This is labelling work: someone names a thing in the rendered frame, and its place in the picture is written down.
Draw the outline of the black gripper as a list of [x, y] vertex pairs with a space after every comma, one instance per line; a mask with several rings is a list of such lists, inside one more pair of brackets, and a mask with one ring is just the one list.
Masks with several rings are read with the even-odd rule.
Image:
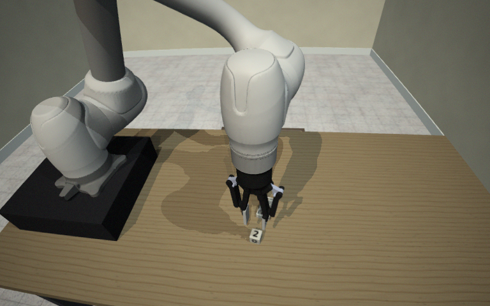
[[[237, 176], [229, 175], [226, 185], [230, 189], [230, 194], [235, 208], [241, 208], [244, 224], [247, 225], [249, 220], [249, 196], [254, 194], [260, 202], [262, 209], [262, 230], [265, 230], [269, 216], [274, 217], [278, 205], [278, 200], [282, 198], [284, 187], [275, 186], [272, 181], [272, 168], [261, 174], [251, 175], [243, 173], [236, 169]], [[241, 200], [239, 185], [244, 190]], [[269, 206], [267, 194], [272, 191], [272, 207]]]

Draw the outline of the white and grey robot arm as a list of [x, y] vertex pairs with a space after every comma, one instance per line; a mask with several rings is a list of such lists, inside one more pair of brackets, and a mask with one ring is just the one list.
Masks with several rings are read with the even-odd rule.
[[[218, 32], [235, 53], [225, 62], [221, 114], [233, 165], [256, 175], [270, 170], [278, 136], [301, 85], [301, 49], [273, 30], [252, 24], [224, 0], [154, 0]], [[128, 159], [110, 154], [112, 137], [144, 109], [147, 89], [124, 65], [117, 0], [73, 0], [90, 70], [79, 101], [56, 96], [39, 103], [30, 122], [34, 138], [63, 174], [55, 182], [69, 200], [91, 197]], [[261, 48], [261, 49], [260, 49]]]

